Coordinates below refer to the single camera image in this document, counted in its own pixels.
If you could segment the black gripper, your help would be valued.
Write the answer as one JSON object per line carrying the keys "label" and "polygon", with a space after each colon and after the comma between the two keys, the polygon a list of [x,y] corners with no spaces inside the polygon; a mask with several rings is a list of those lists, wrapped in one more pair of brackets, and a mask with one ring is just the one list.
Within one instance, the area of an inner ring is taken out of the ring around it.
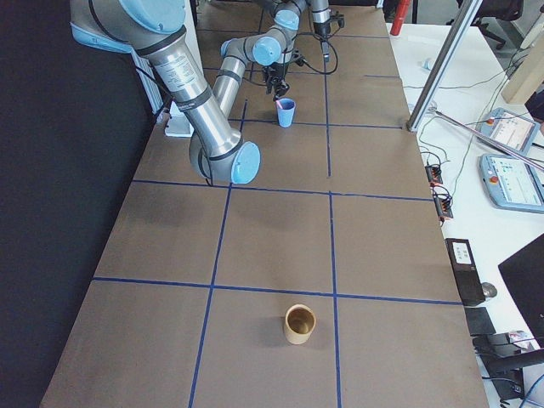
{"label": "black gripper", "polygon": [[337,23],[338,28],[344,28],[344,15],[333,10],[319,10],[313,12],[314,34],[320,39],[320,46],[324,60],[330,59],[330,45],[326,40],[332,34],[332,24]]}
{"label": "black gripper", "polygon": [[286,82],[289,65],[302,66],[304,62],[303,55],[297,48],[294,48],[282,52],[276,62],[262,68],[266,94],[274,94],[273,101],[282,99],[290,89],[289,84]]}

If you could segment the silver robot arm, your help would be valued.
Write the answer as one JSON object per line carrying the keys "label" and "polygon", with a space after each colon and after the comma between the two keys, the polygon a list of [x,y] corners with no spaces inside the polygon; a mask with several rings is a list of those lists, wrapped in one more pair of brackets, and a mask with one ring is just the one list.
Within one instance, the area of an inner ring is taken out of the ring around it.
{"label": "silver robot arm", "polygon": [[82,45],[147,59],[176,106],[194,128],[190,162],[203,178],[248,184],[257,175],[259,148],[228,121],[246,66],[281,60],[297,34],[310,1],[262,1],[275,23],[262,35],[232,39],[213,85],[208,84],[186,45],[183,1],[72,1],[72,35]]}
{"label": "silver robot arm", "polygon": [[332,11],[327,0],[307,1],[311,20],[312,35],[320,42],[320,48],[325,62],[330,60],[332,46],[328,40],[334,35],[332,25],[337,24],[338,30],[344,28],[344,15]]}

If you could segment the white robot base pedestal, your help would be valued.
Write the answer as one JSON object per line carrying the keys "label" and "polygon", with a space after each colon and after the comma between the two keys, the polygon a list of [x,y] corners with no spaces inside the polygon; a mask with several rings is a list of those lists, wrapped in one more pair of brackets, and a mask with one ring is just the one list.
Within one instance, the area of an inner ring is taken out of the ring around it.
{"label": "white robot base pedestal", "polygon": [[174,101],[170,104],[168,115],[165,126],[165,134],[168,137],[190,138],[192,136],[194,128]]}

